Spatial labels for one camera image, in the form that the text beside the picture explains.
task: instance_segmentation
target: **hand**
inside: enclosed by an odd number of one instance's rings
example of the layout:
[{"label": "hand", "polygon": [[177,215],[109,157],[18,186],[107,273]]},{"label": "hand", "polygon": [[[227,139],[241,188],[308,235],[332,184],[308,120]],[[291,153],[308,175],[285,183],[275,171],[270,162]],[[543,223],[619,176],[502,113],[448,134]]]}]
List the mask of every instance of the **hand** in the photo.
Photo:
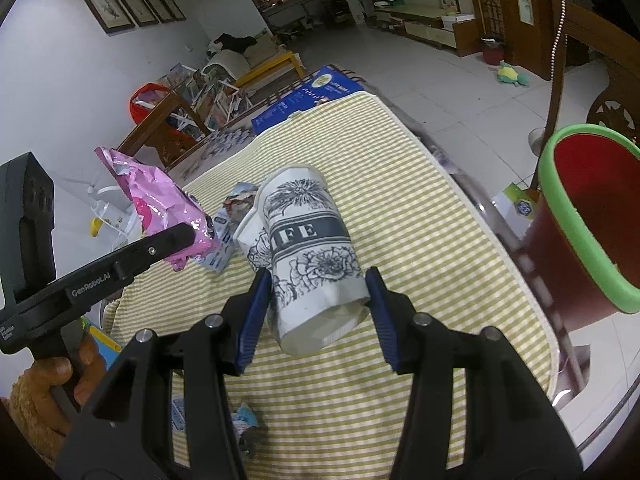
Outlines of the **hand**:
[{"label": "hand", "polygon": [[[98,353],[94,338],[89,334],[85,334],[80,343],[79,356],[84,370],[74,389],[74,397],[80,406],[84,406],[106,373],[106,363]],[[49,428],[64,435],[69,433],[71,422],[63,415],[49,390],[52,386],[65,384],[71,378],[72,371],[69,359],[53,357],[34,362],[24,373],[38,414]]]}]

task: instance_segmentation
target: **silver bolt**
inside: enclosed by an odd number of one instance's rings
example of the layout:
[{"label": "silver bolt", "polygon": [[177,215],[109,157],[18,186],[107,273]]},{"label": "silver bolt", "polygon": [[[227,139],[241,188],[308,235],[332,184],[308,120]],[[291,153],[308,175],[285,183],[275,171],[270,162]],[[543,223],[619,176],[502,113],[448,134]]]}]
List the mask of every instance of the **silver bolt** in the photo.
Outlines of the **silver bolt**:
[{"label": "silver bolt", "polygon": [[484,337],[491,341],[498,341],[501,336],[500,331],[495,326],[488,326],[482,332],[484,332]]},{"label": "silver bolt", "polygon": [[220,314],[211,314],[211,316],[207,316],[207,319],[204,320],[204,324],[209,328],[215,328],[222,325],[224,319]]},{"label": "silver bolt", "polygon": [[418,312],[414,315],[414,323],[417,326],[429,326],[433,317],[426,312]]},{"label": "silver bolt", "polygon": [[136,341],[139,343],[146,343],[154,336],[153,330],[149,328],[143,328],[136,333]]}]

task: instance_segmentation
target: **tablecloth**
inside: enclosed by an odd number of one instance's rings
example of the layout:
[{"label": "tablecloth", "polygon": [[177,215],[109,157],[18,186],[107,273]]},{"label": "tablecloth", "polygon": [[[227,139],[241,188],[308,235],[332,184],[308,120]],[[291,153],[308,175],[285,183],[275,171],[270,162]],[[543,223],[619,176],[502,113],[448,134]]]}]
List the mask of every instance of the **tablecloth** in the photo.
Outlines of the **tablecloth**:
[{"label": "tablecloth", "polygon": [[[286,164],[324,174],[363,269],[378,266],[389,289],[450,328],[498,326],[553,391],[558,345],[535,298],[462,190],[377,97],[357,92],[294,115],[185,189],[213,214],[236,182],[259,184]],[[104,327],[122,344],[141,328],[186,330],[253,276],[239,253],[222,275],[160,262],[106,310]],[[464,377],[454,376],[450,465],[462,461],[465,437]],[[384,362],[370,317],[305,358],[283,354],[264,328],[245,375],[226,379],[231,405],[247,402],[267,429],[249,478],[386,478],[411,380]],[[174,446],[185,460],[183,434]]]}]

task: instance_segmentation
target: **turtle plush toy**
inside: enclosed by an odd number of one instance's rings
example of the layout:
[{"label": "turtle plush toy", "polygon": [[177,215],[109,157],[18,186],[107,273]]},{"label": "turtle plush toy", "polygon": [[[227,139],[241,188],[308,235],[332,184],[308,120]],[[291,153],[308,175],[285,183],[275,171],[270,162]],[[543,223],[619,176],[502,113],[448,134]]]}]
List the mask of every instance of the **turtle plush toy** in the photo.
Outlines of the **turtle plush toy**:
[{"label": "turtle plush toy", "polygon": [[504,61],[500,62],[500,68],[498,69],[498,81],[511,83],[516,86],[529,86],[529,76],[517,73],[513,66],[509,63],[505,63]]}]

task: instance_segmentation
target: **pink plastic bag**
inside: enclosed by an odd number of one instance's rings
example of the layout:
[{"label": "pink plastic bag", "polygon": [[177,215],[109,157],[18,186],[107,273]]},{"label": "pink plastic bag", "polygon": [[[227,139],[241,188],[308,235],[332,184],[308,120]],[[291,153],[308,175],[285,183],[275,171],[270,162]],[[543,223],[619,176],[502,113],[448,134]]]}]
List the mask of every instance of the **pink plastic bag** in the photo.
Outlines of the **pink plastic bag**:
[{"label": "pink plastic bag", "polygon": [[95,153],[134,203],[147,235],[181,222],[190,224],[196,231],[192,246],[165,258],[174,270],[182,270],[192,256],[204,257],[220,248],[211,218],[162,170],[140,164],[117,150],[96,148]]}]

